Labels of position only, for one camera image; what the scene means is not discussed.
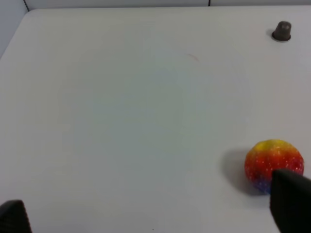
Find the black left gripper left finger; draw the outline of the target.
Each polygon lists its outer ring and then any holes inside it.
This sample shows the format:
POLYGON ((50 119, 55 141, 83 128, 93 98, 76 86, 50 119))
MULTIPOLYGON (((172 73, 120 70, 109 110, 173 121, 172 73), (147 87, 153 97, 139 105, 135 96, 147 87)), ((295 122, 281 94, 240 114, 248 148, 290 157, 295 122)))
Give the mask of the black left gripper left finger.
POLYGON ((0 233, 32 233, 22 200, 9 200, 0 206, 0 233))

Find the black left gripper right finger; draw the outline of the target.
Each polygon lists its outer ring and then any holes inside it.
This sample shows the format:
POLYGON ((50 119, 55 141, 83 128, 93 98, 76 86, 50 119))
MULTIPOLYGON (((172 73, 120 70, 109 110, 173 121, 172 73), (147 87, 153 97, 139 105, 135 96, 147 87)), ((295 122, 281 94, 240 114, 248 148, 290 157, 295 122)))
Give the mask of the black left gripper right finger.
POLYGON ((272 173, 270 211, 281 233, 311 231, 311 181, 287 169, 272 173))

